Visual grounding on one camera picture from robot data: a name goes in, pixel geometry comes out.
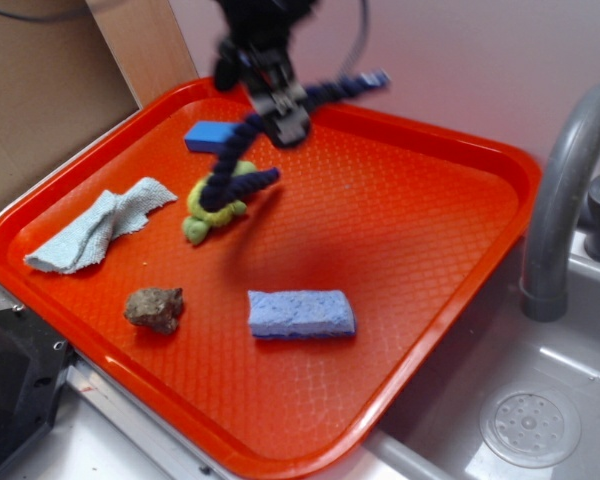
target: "drain strainer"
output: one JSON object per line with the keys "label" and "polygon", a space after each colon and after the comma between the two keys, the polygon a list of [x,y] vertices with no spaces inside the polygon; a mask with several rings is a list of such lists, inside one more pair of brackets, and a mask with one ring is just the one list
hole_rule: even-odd
{"label": "drain strainer", "polygon": [[487,398],[480,431],[496,455],[527,468],[555,465],[580,441],[580,417],[571,401],[546,385],[514,383]]}

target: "sink basin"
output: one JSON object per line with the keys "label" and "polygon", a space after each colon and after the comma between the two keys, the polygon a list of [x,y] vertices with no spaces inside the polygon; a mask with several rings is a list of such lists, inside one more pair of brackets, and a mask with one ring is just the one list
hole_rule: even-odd
{"label": "sink basin", "polygon": [[553,323],[520,312],[521,265],[518,245],[381,420],[432,464],[409,478],[600,479],[600,265],[571,256]]}

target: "gray faucet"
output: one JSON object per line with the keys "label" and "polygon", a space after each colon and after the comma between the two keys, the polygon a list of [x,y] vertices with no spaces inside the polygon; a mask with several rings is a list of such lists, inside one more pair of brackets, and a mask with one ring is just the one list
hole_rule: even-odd
{"label": "gray faucet", "polygon": [[590,182],[599,158],[597,85],[571,112],[551,151],[538,190],[520,280],[522,310],[529,318],[549,322],[567,311],[567,266],[581,211],[581,219],[585,220],[581,223],[591,231],[585,250],[600,261],[600,176]]}

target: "blue sponge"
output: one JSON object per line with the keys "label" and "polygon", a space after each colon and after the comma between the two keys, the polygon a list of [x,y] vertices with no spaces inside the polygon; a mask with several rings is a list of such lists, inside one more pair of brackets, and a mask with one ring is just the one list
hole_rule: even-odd
{"label": "blue sponge", "polygon": [[249,327],[257,338],[355,335],[356,320],[339,290],[249,292]]}
{"label": "blue sponge", "polygon": [[219,153],[225,140],[238,123],[198,122],[184,136],[184,143],[192,152]]}

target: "rock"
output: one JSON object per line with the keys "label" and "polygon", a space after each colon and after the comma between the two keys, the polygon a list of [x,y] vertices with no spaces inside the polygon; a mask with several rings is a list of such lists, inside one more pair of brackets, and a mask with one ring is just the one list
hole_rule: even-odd
{"label": "rock", "polygon": [[124,316],[133,325],[169,335],[178,328],[182,303],[182,288],[145,288],[129,296]]}

